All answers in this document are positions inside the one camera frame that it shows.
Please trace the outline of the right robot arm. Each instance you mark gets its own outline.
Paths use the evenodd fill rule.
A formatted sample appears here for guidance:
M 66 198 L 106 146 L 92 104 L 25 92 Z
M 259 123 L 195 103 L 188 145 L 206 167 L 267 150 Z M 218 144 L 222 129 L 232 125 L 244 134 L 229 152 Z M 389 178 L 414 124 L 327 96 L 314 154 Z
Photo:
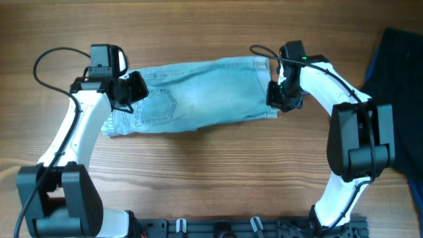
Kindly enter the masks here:
M 395 160 L 393 112 L 335 72 L 322 55 L 307 56 L 302 42 L 284 44 L 271 54 L 279 79 L 268 85 L 267 104 L 282 112 L 300 109 L 311 95 L 330 115 L 327 161 L 332 171 L 309 214 L 310 235 L 342 233 L 363 191 Z

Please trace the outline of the light blue denim shorts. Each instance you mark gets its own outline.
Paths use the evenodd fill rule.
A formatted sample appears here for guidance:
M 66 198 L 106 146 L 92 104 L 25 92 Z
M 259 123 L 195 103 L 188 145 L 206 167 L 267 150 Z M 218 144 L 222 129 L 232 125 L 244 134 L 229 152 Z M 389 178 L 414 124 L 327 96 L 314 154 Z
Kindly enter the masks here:
M 131 114 L 112 111 L 102 125 L 104 135 L 179 133 L 278 116 L 266 103 L 271 76 L 264 57 L 176 63 L 139 73 L 148 96 L 132 105 Z

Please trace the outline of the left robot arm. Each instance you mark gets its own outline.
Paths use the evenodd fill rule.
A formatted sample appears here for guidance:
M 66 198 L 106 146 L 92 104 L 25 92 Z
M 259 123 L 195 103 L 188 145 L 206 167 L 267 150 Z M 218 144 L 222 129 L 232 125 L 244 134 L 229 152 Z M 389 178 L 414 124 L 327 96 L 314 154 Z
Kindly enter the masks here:
M 131 211 L 105 208 L 88 173 L 102 125 L 117 110 L 134 113 L 133 105 L 149 92 L 138 72 L 128 72 L 121 47 L 93 44 L 91 64 L 69 90 L 69 108 L 47 151 L 34 166 L 23 166 L 16 186 L 22 209 L 13 235 L 23 224 L 32 237 L 145 237 Z

